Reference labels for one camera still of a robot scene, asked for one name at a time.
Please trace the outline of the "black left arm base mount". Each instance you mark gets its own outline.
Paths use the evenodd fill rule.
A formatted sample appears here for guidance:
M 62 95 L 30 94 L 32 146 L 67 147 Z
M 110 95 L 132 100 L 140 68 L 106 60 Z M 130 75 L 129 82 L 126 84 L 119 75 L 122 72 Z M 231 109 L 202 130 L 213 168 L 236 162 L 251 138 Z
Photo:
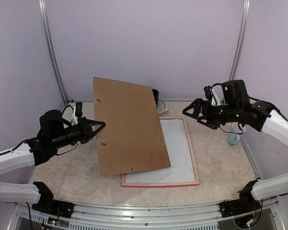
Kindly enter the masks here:
M 71 218 L 72 212 L 74 210 L 74 204 L 71 202 L 60 201 L 53 199 L 45 204 L 38 203 L 33 204 L 32 209 L 40 211 L 41 213 L 50 214 L 57 217 Z

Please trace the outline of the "brown backing board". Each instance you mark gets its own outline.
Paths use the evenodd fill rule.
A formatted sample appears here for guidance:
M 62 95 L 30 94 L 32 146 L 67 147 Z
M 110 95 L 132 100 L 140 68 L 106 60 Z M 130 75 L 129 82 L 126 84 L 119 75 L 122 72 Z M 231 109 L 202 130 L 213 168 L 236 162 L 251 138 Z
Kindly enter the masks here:
M 93 96 L 101 176 L 171 166 L 151 87 L 94 77 Z

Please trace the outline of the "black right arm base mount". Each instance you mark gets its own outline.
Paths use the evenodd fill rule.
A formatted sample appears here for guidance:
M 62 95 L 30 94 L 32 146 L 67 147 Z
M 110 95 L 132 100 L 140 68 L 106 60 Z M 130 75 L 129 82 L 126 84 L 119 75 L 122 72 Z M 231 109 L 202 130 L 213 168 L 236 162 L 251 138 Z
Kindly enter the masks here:
M 248 202 L 241 199 L 225 200 L 219 204 L 223 218 L 249 213 L 261 208 L 258 201 Z

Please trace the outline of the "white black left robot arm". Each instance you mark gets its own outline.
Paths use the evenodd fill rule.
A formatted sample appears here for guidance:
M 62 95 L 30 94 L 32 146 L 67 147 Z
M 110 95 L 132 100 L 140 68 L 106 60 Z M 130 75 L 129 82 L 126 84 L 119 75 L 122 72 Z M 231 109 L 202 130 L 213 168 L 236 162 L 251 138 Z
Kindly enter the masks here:
M 40 130 L 36 137 L 26 139 L 17 146 L 0 152 L 0 176 L 17 169 L 38 166 L 66 146 L 86 144 L 100 132 L 106 123 L 85 117 L 75 124 L 63 118 L 59 110 L 50 110 L 40 117 Z M 0 182 L 0 203 L 29 203 L 47 213 L 57 209 L 53 193 L 43 182 L 11 184 Z

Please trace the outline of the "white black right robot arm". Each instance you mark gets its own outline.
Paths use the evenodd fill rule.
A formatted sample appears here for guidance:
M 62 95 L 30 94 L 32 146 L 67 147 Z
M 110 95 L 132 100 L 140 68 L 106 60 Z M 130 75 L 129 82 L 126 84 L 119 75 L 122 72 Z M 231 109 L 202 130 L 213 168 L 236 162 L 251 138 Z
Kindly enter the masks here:
M 230 80 L 220 84 L 224 104 L 217 101 L 212 86 L 204 88 L 206 99 L 195 99 L 182 113 L 198 123 L 217 130 L 227 123 L 237 123 L 238 128 L 249 125 L 282 142 L 288 147 L 288 118 L 270 102 L 248 95 L 243 80 Z M 288 173 L 266 180 L 249 182 L 240 192 L 236 209 L 245 213 L 254 202 L 288 194 Z

